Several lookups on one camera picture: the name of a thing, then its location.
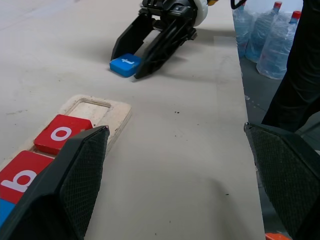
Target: person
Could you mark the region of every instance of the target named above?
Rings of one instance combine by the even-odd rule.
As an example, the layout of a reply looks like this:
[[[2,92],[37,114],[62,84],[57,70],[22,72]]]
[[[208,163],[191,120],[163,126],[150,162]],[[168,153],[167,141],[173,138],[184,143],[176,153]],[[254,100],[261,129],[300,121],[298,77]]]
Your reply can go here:
[[[262,124],[291,132],[320,111],[320,0],[304,0],[286,74]]]

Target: water bottle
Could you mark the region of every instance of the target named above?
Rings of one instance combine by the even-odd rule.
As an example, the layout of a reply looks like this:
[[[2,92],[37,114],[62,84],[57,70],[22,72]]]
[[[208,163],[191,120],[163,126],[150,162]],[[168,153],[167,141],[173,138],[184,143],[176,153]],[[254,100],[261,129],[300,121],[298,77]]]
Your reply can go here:
[[[234,10],[232,15],[238,45],[238,55],[239,58],[242,58],[246,53],[253,16],[245,10],[244,4]]]
[[[281,5],[281,1],[276,1],[271,11],[262,13],[256,19],[245,52],[245,57],[250,61],[258,62],[274,18],[278,15]]]
[[[284,78],[300,16],[300,11],[294,11],[289,23],[277,21],[272,26],[256,65],[261,75],[271,79],[282,80]]]

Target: white letter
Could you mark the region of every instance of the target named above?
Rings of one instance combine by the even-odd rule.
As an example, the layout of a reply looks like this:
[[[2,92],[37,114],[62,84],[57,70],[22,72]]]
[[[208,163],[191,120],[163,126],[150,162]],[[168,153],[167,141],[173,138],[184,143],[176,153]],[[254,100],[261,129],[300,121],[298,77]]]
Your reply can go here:
[[[57,132],[59,131],[65,131],[65,135],[64,136],[57,136]],[[68,137],[70,137],[71,135],[71,129],[69,127],[66,127],[66,126],[61,126],[61,127],[58,127],[56,130],[54,130],[52,133],[51,133],[51,139],[52,140],[55,140],[55,141],[63,141],[63,140],[66,140]]]
[[[123,63],[127,63],[127,64],[134,64],[134,61],[129,61],[128,59],[121,59]]]
[[[30,178],[29,182],[27,182],[25,185],[21,185],[18,183],[18,179],[22,176],[28,176]],[[30,186],[32,181],[35,179],[36,176],[37,176],[37,174],[34,171],[24,170],[24,171],[19,172],[17,175],[15,175],[13,178],[13,181],[3,180],[1,182],[1,185],[5,186],[7,188],[10,188],[10,189],[19,191],[21,193],[24,193],[27,190],[27,188]]]

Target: letter o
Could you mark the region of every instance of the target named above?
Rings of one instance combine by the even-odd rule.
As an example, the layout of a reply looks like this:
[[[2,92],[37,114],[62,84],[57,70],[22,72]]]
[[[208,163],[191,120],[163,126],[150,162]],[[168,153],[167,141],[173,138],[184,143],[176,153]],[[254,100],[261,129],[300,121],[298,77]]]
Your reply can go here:
[[[64,136],[57,136],[57,132],[59,132],[59,131],[65,131],[65,135]],[[70,137],[71,133],[72,133],[71,128],[66,127],[66,126],[61,126],[61,127],[58,127],[56,130],[54,130],[51,133],[51,139],[55,140],[55,141],[58,141],[58,142],[64,141],[68,137]]]

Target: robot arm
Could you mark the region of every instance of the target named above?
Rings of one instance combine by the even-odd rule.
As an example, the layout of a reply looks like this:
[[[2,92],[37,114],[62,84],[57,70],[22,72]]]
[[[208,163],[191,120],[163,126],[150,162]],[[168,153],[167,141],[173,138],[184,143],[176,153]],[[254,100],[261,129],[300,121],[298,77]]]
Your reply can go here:
[[[231,0],[231,6],[236,7],[246,0],[241,0],[237,5],[234,1]],[[194,27],[205,20],[208,5],[215,2],[217,0],[143,0],[139,16],[116,41],[111,60],[124,54],[134,55],[149,33],[157,30],[160,34],[144,51],[135,78],[140,79],[154,73],[185,41],[197,37]]]

